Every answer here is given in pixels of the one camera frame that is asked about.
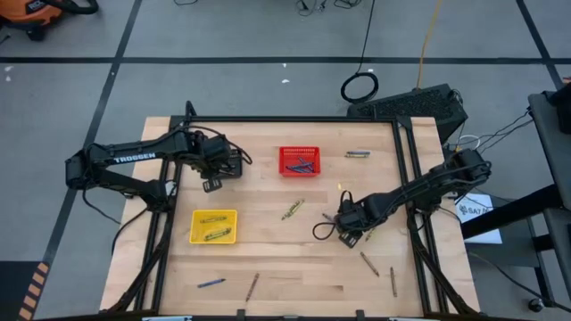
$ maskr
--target blue crayon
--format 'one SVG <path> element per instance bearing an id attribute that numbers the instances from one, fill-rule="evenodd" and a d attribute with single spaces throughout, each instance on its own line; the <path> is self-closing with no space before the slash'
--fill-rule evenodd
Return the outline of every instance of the blue crayon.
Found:
<path id="1" fill-rule="evenodd" d="M 203 288 L 205 286 L 209 286 L 209 285 L 213 285 L 213 284 L 219 284 L 219 283 L 222 283 L 224 281 L 226 281 L 226 279 L 218 279 L 218 280 L 210 281 L 207 283 L 198 284 L 198 288 L 200 289 L 200 288 Z"/>

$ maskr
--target black box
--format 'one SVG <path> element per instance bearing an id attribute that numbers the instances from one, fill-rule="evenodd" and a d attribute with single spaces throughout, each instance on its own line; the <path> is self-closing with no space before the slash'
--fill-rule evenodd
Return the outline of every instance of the black box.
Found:
<path id="1" fill-rule="evenodd" d="M 468 119 L 460 100 L 448 84 L 442 84 L 354 104 L 347 110 L 347 117 L 433 117 L 436 120 L 440 143 L 443 144 Z"/>

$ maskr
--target white paper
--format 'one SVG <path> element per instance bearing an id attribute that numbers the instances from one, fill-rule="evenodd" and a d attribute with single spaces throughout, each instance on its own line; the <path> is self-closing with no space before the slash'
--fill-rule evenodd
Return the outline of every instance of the white paper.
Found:
<path id="1" fill-rule="evenodd" d="M 456 204 L 456 213 L 462 223 L 467 222 L 470 219 L 477 218 L 490 210 L 493 210 L 490 195 L 468 193 L 458 204 Z M 464 240 L 464 242 L 501 244 L 501 235 L 500 231 L 495 229 L 481 235 L 470 237 L 469 239 Z"/>

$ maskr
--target yellow plastic basket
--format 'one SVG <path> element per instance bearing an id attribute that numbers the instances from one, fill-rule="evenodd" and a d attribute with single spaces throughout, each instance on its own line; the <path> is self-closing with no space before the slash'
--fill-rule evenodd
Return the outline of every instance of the yellow plastic basket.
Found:
<path id="1" fill-rule="evenodd" d="M 233 244 L 236 242 L 237 222 L 236 210 L 195 210 L 188 241 L 193 244 Z"/>

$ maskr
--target red plastic basket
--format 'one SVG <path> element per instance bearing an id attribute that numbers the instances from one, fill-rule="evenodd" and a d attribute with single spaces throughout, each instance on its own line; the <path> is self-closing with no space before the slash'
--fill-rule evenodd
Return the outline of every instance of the red plastic basket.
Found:
<path id="1" fill-rule="evenodd" d="M 312 173 L 298 173 L 288 166 L 302 165 L 302 160 L 313 163 Z M 321 172 L 319 147 L 285 146 L 279 147 L 279 174 L 285 177 L 315 177 Z"/>

